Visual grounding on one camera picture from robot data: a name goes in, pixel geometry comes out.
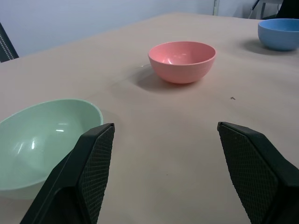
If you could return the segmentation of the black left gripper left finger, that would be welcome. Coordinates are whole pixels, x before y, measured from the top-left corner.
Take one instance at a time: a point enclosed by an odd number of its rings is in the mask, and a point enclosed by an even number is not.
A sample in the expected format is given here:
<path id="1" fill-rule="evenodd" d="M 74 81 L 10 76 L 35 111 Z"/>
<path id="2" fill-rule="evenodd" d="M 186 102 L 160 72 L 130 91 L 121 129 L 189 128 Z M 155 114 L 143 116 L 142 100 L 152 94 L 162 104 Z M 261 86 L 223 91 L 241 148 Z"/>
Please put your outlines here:
<path id="1" fill-rule="evenodd" d="M 115 126 L 80 136 L 53 168 L 20 224 L 97 224 L 107 187 Z"/>

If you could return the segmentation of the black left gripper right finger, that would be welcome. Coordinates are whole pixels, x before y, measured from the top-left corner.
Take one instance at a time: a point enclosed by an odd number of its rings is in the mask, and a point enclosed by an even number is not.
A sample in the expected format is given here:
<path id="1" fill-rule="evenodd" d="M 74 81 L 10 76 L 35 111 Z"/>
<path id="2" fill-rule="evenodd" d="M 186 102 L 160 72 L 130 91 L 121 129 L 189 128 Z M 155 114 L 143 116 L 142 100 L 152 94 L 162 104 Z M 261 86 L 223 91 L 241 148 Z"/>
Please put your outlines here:
<path id="1" fill-rule="evenodd" d="M 230 179 L 251 224 L 299 224 L 299 169 L 265 135 L 219 122 Z"/>

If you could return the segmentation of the green plastic bowl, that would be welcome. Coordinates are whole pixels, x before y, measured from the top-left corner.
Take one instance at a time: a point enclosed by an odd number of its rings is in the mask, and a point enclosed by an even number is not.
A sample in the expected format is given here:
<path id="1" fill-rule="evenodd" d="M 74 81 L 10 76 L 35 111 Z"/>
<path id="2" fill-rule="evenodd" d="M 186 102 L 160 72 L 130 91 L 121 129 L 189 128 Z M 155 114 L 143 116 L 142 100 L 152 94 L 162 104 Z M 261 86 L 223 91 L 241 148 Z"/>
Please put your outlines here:
<path id="1" fill-rule="evenodd" d="M 103 124 L 100 109 L 81 99 L 43 102 L 0 122 L 0 192 L 43 183 L 79 137 Z"/>

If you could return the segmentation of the red plastic bowl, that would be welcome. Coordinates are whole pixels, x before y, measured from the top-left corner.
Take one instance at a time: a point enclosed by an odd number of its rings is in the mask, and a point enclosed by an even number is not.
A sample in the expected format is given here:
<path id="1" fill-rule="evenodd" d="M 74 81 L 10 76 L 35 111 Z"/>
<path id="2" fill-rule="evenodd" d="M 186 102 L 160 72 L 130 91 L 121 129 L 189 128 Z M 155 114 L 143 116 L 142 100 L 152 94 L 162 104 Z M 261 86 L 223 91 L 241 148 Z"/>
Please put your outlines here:
<path id="1" fill-rule="evenodd" d="M 148 58 L 153 71 L 164 81 L 190 84 L 210 71 L 216 50 L 201 42 L 167 42 L 153 47 Z"/>

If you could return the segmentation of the blue plastic bowl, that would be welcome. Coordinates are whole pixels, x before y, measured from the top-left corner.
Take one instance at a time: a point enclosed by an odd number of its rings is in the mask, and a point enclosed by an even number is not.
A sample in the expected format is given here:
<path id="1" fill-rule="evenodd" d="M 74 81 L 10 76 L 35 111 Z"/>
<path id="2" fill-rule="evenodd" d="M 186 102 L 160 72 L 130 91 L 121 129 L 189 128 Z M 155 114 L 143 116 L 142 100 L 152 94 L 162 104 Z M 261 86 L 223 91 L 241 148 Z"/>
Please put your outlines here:
<path id="1" fill-rule="evenodd" d="M 299 48 L 299 19 L 269 19 L 258 23 L 258 38 L 262 45 L 277 51 Z"/>

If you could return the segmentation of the grey metal table leg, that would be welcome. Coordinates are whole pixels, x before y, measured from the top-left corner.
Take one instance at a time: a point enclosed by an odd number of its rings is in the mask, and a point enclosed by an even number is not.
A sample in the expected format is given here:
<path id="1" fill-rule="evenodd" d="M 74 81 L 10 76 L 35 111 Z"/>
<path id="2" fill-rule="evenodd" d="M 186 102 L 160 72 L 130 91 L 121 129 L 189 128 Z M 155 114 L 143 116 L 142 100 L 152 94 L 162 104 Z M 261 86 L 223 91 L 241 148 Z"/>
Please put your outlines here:
<path id="1" fill-rule="evenodd" d="M 261 20 L 263 18 L 265 6 L 266 6 L 265 0 L 259 0 L 259 3 L 257 4 L 256 19 Z"/>

